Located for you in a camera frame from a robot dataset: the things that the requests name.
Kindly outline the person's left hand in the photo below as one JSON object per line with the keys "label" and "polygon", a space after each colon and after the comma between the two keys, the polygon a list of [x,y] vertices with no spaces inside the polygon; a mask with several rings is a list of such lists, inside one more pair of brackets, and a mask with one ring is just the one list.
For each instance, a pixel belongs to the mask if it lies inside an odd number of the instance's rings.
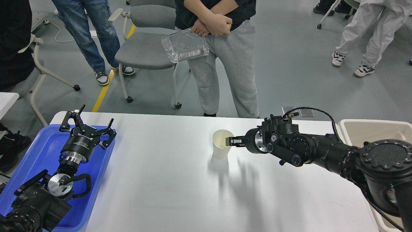
{"label": "person's left hand", "polygon": [[229,36],[232,19],[221,14],[213,14],[203,20],[209,32],[214,36]]}

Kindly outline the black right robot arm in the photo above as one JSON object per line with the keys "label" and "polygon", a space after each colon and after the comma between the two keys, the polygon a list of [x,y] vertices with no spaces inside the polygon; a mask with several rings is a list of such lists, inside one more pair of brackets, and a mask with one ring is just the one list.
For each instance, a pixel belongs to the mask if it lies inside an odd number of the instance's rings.
{"label": "black right robot arm", "polygon": [[253,154],[272,154],[280,164],[316,164],[354,183],[367,202],[403,232],[411,231],[411,144],[403,140],[365,141],[363,147],[344,144],[330,116],[332,134],[300,133],[293,108],[270,115],[244,136],[226,138],[227,146],[245,147]]}

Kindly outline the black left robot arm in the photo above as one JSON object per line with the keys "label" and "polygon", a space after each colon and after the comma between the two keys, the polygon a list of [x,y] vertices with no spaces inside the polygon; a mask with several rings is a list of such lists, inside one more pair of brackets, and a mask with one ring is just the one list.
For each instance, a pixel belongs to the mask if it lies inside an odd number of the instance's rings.
{"label": "black left robot arm", "polygon": [[66,112],[35,137],[1,193],[2,232],[76,232],[91,214],[116,131]]}

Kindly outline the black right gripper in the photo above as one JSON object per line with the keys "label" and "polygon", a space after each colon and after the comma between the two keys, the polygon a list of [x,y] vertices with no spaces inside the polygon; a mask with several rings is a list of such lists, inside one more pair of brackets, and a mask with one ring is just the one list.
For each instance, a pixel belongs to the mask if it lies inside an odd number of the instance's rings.
{"label": "black right gripper", "polygon": [[227,137],[225,145],[246,147],[253,154],[262,154],[262,135],[259,128],[250,129],[245,136]]}

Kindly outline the person's right hand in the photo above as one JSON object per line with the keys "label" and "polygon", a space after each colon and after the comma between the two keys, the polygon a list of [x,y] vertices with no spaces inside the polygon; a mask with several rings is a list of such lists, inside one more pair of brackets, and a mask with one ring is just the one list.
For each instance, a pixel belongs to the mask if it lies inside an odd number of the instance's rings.
{"label": "person's right hand", "polygon": [[205,38],[210,34],[209,29],[207,29],[205,23],[203,23],[200,19],[197,19],[189,32],[198,35],[201,38]]}

